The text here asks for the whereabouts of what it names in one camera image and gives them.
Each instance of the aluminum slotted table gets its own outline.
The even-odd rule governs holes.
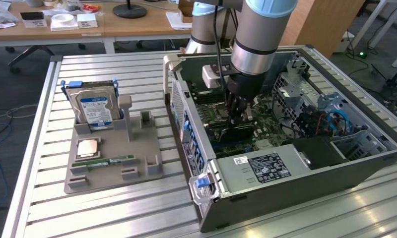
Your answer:
[[[397,119],[321,54],[307,49],[397,131]],[[51,62],[3,237],[397,237],[397,163],[353,189],[203,234],[163,94],[163,57],[177,52],[68,56]],[[132,115],[151,110],[164,178],[99,192],[64,193],[73,111],[60,82],[117,78]]]

